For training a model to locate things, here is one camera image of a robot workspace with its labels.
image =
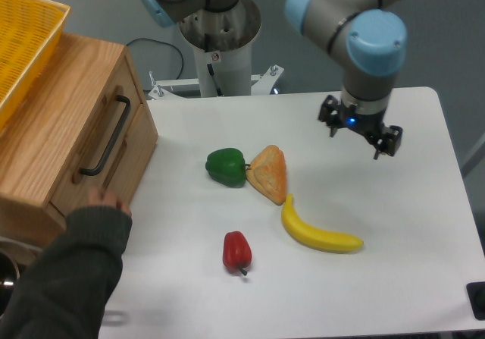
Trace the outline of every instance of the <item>black metal handle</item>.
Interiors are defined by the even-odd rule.
[[[121,114],[120,120],[116,124],[113,134],[111,135],[111,138],[108,141],[108,145],[106,146],[105,151],[103,152],[101,158],[99,159],[99,162],[96,165],[96,167],[92,169],[81,168],[80,169],[81,174],[84,174],[86,176],[96,176],[97,174],[100,174],[101,171],[103,171],[103,168],[105,167],[106,162],[109,159],[109,155],[111,154],[111,151],[113,150],[113,147],[116,144],[116,141],[121,134],[121,130],[123,129],[123,126],[128,119],[128,115],[130,114],[130,111],[131,111],[130,100],[126,96],[122,96],[122,95],[116,95],[115,99],[119,102],[124,102],[126,104],[124,107],[123,113]]]

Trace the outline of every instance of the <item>red bell pepper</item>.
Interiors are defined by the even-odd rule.
[[[248,272],[244,269],[251,264],[252,253],[248,241],[240,231],[227,233],[224,238],[224,252],[222,263],[230,271],[239,270],[243,275]]]

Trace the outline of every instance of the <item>banana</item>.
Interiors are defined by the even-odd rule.
[[[364,242],[355,235],[338,231],[324,231],[305,223],[293,208],[293,195],[286,195],[286,201],[281,210],[281,221],[286,231],[306,246],[317,250],[335,253],[352,252],[359,249]]]

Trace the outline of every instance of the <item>yellow plastic crate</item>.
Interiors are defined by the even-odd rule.
[[[70,7],[0,0],[0,132],[52,56]]]

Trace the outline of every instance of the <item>wooden box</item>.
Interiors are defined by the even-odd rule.
[[[157,138],[127,47],[63,34],[0,134],[0,236],[47,246],[91,186],[130,202]]]

